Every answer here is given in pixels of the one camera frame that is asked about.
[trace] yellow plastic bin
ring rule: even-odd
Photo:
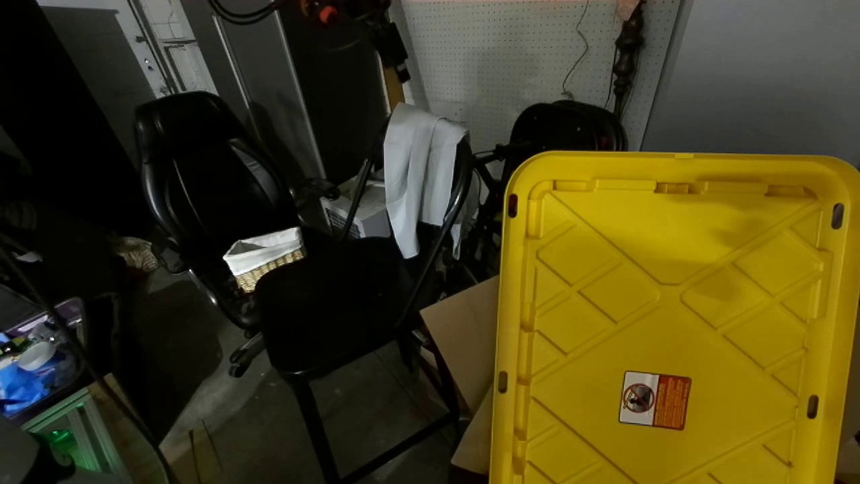
[[[858,195],[822,157],[528,162],[505,201],[492,481],[834,481]]]

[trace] white cloth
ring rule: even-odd
[[[466,130],[398,106],[385,131],[385,204],[403,258],[420,256],[418,223],[441,225]]]

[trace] cable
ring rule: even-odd
[[[13,273],[13,277],[24,286],[24,290],[31,293],[31,299],[46,310],[48,321],[56,324],[59,334],[66,336],[66,341],[70,345],[72,355],[84,363],[87,373],[99,385],[99,391],[117,404],[117,408],[122,408],[122,415],[126,420],[133,420],[134,430],[142,435],[142,441],[156,451],[160,469],[168,480],[168,484],[175,484],[175,474],[168,463],[168,458],[161,455],[156,439],[148,434],[148,428],[138,420],[138,415],[125,404],[122,395],[117,395],[117,391],[106,383],[106,376],[95,369],[93,355],[87,353],[87,348],[78,341],[78,334],[68,325],[68,321],[56,313],[55,305],[48,305],[48,299],[43,295],[43,290],[39,290],[33,286],[33,281],[21,273],[21,266],[16,263],[16,258],[11,256],[13,239],[9,239],[7,235],[0,235],[0,258],[3,263]]]
[[[258,24],[277,12],[277,2],[270,2],[258,12],[230,12],[226,6],[222,6],[222,0],[209,0],[209,8],[230,24]]]
[[[562,96],[567,96],[567,99],[574,99],[574,91],[567,91],[567,82],[571,82],[574,71],[576,71],[576,67],[587,60],[587,55],[592,52],[588,37],[587,37],[583,31],[582,31],[588,8],[592,8],[592,0],[587,0],[582,16],[576,20],[576,36],[583,40],[587,49],[576,57],[576,61],[571,64],[567,75],[562,78]]]

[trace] sticker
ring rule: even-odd
[[[688,420],[692,380],[676,373],[623,373],[622,423],[682,430]]]

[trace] black chair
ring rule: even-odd
[[[232,373],[243,376],[265,350],[261,321],[222,256],[238,239],[299,225],[291,190],[250,149],[222,96],[199,91],[140,106],[134,135],[153,250],[165,268],[191,273],[246,332],[247,341],[232,353]]]
[[[446,220],[441,229],[426,232],[426,250],[415,262],[403,262],[394,239],[345,243],[310,235],[304,262],[258,283],[255,299],[270,360],[299,398],[325,481],[359,481],[459,418],[457,391],[418,310],[439,295],[434,290],[439,289],[435,268],[450,248],[467,185],[470,152],[459,145]],[[428,373],[446,404],[446,415],[342,477],[312,383],[385,345],[398,345],[406,363]]]

